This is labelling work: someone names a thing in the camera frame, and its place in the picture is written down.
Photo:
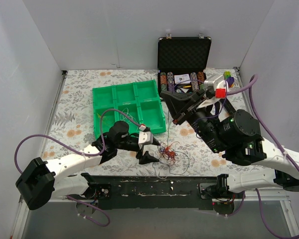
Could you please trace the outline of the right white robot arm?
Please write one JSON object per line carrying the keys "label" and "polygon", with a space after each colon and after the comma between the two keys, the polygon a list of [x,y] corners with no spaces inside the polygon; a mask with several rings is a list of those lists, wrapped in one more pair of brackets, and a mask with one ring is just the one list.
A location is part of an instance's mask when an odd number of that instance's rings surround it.
{"label": "right white robot arm", "polygon": [[299,192],[299,152],[271,143],[261,135],[260,123],[249,112],[237,110],[224,120],[205,107],[205,91],[179,94],[162,91],[160,96],[176,125],[188,122],[214,153],[239,166],[259,165],[259,173],[221,174],[215,185],[207,187],[213,197],[226,198],[233,193],[266,187],[281,187]]}

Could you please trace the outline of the green compartment tray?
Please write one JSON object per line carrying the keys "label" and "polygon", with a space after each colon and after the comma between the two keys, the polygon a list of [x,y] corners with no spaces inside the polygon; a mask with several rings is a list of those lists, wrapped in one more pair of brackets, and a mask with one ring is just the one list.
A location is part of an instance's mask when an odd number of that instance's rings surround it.
{"label": "green compartment tray", "polygon": [[124,112],[135,122],[145,124],[154,134],[166,131],[165,116],[154,80],[94,88],[92,94],[96,138],[100,136],[100,125],[103,132],[108,132],[119,120],[128,123],[130,134],[139,131],[135,124],[118,112],[110,111],[101,117],[108,109]]}

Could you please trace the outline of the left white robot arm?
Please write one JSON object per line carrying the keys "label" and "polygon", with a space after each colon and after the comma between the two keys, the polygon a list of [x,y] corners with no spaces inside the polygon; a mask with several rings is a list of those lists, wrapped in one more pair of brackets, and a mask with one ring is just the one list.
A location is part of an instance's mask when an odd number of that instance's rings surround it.
{"label": "left white robot arm", "polygon": [[139,164],[157,162],[145,150],[159,146],[149,127],[141,124],[139,133],[129,133],[129,125],[117,121],[99,138],[78,153],[44,161],[31,160],[16,182],[16,187],[30,210],[44,206],[50,199],[79,195],[85,199],[110,197],[111,186],[98,183],[84,169],[101,165],[117,156],[118,150],[136,152]]}

